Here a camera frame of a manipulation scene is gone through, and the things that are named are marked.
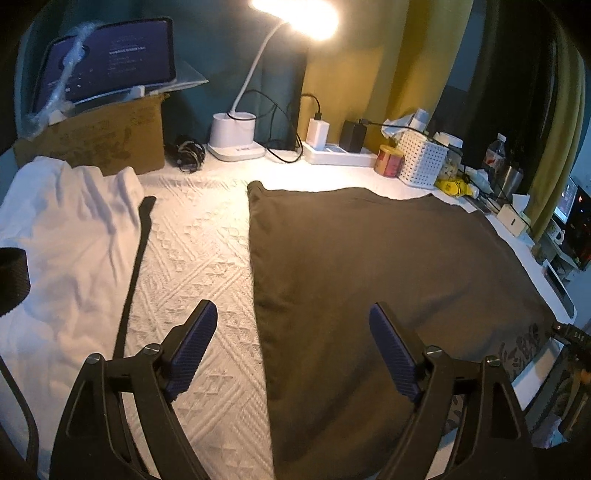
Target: white plastic basket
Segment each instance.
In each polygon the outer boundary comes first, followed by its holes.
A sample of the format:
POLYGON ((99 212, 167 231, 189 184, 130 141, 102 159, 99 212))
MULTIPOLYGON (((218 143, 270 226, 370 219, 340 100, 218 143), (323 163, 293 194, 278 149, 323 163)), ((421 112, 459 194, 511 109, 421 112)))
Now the white plastic basket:
POLYGON ((398 148, 404 152, 404 165, 398 178, 411 187, 433 188, 447 148, 413 131, 404 132, 398 148))

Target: cardboard box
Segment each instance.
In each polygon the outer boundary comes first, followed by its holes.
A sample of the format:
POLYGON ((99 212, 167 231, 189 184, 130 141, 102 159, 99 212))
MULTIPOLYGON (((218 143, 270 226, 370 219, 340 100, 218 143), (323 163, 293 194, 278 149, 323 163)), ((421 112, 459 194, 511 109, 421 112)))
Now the cardboard box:
POLYGON ((18 167, 38 155, 65 160, 72 167, 99 167, 114 175, 133 167, 139 175, 164 167, 160 107, 164 95, 112 103, 50 125, 32 141, 14 144, 18 167))

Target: water bottle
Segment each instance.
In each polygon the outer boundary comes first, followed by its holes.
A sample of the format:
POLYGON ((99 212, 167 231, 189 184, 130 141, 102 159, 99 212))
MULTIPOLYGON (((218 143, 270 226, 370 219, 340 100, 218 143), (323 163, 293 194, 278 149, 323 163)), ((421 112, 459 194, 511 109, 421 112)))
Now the water bottle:
POLYGON ((488 146, 486 156, 482 162, 482 167, 488 172, 490 181, 495 178, 502 171, 505 165, 505 142, 507 138, 504 135, 498 134, 496 140, 488 146))

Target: brown blanket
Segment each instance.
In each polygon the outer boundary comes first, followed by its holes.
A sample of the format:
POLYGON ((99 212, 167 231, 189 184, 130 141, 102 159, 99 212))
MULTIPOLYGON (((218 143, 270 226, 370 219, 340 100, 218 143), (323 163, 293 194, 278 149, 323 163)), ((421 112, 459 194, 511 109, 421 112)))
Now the brown blanket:
POLYGON ((372 340, 375 302, 453 357, 498 355, 512 378, 554 320, 479 212, 357 188, 267 191, 256 181, 248 194, 278 480, 362 479, 391 453, 411 404, 372 340))

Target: black charger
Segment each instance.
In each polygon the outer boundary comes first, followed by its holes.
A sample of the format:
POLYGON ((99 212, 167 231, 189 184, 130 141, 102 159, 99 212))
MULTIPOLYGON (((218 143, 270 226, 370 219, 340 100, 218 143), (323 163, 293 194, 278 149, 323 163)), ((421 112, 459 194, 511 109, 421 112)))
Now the black charger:
POLYGON ((345 120, 343 131, 340 133, 339 147, 349 153, 360 153, 367 130, 367 126, 361 121, 345 120))

